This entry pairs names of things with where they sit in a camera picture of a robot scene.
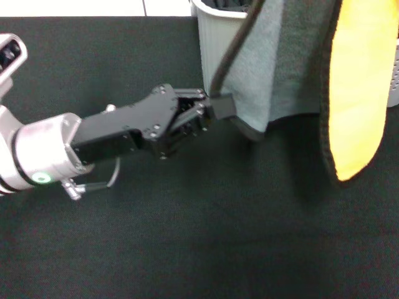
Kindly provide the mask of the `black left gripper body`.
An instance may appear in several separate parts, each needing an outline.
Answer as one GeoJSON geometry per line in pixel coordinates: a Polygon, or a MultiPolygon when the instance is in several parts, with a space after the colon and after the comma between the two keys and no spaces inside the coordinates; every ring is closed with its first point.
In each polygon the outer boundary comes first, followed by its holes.
{"type": "Polygon", "coordinates": [[[155,88],[139,102],[84,118],[72,138],[83,164],[151,149],[175,119],[178,96],[169,84],[155,88]]]}

